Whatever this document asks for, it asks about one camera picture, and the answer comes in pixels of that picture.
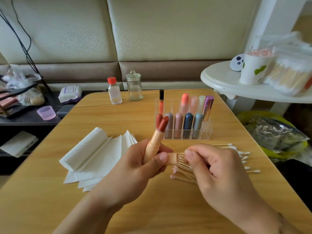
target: peach lipstick tube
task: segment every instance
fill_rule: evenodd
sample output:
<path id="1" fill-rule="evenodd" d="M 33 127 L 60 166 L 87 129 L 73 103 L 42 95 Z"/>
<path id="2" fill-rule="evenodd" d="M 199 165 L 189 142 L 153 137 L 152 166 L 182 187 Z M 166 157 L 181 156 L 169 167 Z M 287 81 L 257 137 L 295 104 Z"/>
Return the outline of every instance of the peach lipstick tube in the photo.
<path id="1" fill-rule="evenodd" d="M 159 126 L 157 127 L 157 129 L 155 130 L 152 139 L 149 141 L 149 143 L 146 146 L 145 154 L 143 158 L 143 164 L 146 164 L 158 153 L 159 146 L 165 134 L 165 129 L 168 125 L 168 122 L 169 122 L 169 117 L 168 116 L 164 117 L 162 121 L 160 122 Z"/>

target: clear plastic bag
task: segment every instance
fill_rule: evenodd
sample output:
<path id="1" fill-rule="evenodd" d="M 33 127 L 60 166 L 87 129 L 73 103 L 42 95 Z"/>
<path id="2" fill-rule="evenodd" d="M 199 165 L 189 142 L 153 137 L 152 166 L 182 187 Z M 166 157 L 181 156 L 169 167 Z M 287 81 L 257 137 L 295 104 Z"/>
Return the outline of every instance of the clear plastic bag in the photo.
<path id="1" fill-rule="evenodd" d="M 13 67 L 2 77 L 2 80 L 7 83 L 6 89 L 22 89 L 33 85 L 35 81 L 40 79 L 41 76 L 39 74 L 34 74 L 32 77 L 26 78 L 21 70 Z M 37 105 L 37 102 L 44 102 L 43 95 L 36 88 L 30 89 L 27 92 L 16 96 L 16 98 L 23 106 Z"/>
<path id="2" fill-rule="evenodd" d="M 289 96 L 309 89 L 312 85 L 312 47 L 307 44 L 278 46 L 273 52 L 275 66 L 264 83 Z"/>

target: plastic bottle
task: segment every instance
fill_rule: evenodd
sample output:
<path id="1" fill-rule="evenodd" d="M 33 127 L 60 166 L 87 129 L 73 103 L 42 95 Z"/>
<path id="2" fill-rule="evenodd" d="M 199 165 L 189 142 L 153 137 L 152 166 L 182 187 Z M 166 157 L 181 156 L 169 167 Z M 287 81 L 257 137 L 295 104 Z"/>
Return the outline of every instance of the plastic bottle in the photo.
<path id="1" fill-rule="evenodd" d="M 107 78 L 108 83 L 108 93 L 110 94 L 112 104 L 120 104 L 122 102 L 120 88 L 117 85 L 117 80 L 115 77 Z"/>

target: acrylic lipstick organizer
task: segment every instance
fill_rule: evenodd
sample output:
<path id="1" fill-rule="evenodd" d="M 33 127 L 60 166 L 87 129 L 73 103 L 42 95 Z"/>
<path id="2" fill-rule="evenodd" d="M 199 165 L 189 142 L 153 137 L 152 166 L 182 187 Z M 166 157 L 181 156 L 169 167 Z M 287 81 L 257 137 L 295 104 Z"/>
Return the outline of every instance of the acrylic lipstick organizer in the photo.
<path id="1" fill-rule="evenodd" d="M 194 125 L 195 115 L 193 114 L 192 128 L 190 130 L 183 130 L 185 114 L 191 112 L 190 106 L 187 107 L 187 112 L 185 108 L 184 110 L 182 109 L 183 107 L 185 106 L 181 106 L 181 102 L 174 101 L 174 99 L 167 98 L 163 100 L 163 113 L 162 113 L 163 117 L 165 117 L 167 113 L 172 113 L 173 115 L 172 130 L 166 128 L 164 139 L 209 140 L 210 135 L 213 131 L 210 118 L 207 121 L 202 122 L 200 130 L 194 130 L 193 125 Z M 156 127 L 156 117 L 158 114 L 161 113 L 160 112 L 161 108 L 162 106 L 160 104 L 160 101 L 158 98 L 156 98 L 155 99 L 155 127 Z M 175 130 L 174 129 L 175 115 L 179 112 L 183 114 L 182 128 L 181 130 Z M 201 113 L 201 112 L 202 112 L 202 108 L 201 109 L 198 108 L 196 111 L 196 113 Z"/>

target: wooden table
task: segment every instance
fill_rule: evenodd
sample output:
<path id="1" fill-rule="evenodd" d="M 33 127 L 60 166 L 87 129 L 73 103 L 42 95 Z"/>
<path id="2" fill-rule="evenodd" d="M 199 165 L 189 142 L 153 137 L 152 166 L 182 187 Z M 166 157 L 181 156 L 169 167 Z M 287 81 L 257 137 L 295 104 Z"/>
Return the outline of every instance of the wooden table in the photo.
<path id="1" fill-rule="evenodd" d="M 244 127 L 213 90 L 165 90 L 166 98 L 179 100 L 183 93 L 215 97 L 211 120 L 213 133 L 204 143 L 233 143 L 251 152 L 248 165 L 261 174 L 250 177 L 261 196 L 291 223 L 306 233 L 312 230 L 312 214 L 270 162 Z M 67 170 L 59 159 L 95 127 L 109 136 L 129 130 L 138 141 L 154 132 L 158 91 L 144 91 L 139 102 L 128 99 L 111 105 L 108 93 L 89 94 L 55 127 L 0 190 L 0 232 L 51 233 L 85 195 L 77 183 L 63 184 Z M 196 140 L 165 140 L 176 152 Z M 242 233 L 214 211 L 193 184 L 171 180 L 171 169 L 151 179 L 143 194 L 116 213 L 107 233 Z"/>

